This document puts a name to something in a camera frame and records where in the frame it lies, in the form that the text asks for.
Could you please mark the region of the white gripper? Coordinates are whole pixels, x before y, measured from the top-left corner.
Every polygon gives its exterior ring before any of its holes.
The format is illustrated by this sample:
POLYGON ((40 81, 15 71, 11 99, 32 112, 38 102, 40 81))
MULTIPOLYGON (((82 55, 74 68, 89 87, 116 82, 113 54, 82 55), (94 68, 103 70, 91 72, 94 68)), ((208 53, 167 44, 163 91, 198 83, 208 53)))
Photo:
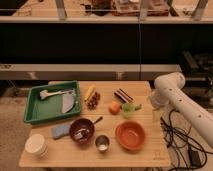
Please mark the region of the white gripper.
POLYGON ((155 109, 164 107, 167 104, 167 99, 157 90, 151 92, 149 96, 150 103, 155 109))

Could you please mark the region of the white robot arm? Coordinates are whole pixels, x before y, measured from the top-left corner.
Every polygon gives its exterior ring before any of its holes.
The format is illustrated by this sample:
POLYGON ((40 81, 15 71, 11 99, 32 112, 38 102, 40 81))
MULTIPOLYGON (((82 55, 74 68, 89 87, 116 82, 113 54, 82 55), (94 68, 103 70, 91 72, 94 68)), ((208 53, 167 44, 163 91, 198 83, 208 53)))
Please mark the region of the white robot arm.
POLYGON ((185 77, 180 72, 158 76, 150 102, 155 109, 172 104, 213 148, 213 115, 182 91, 184 85, 185 77))

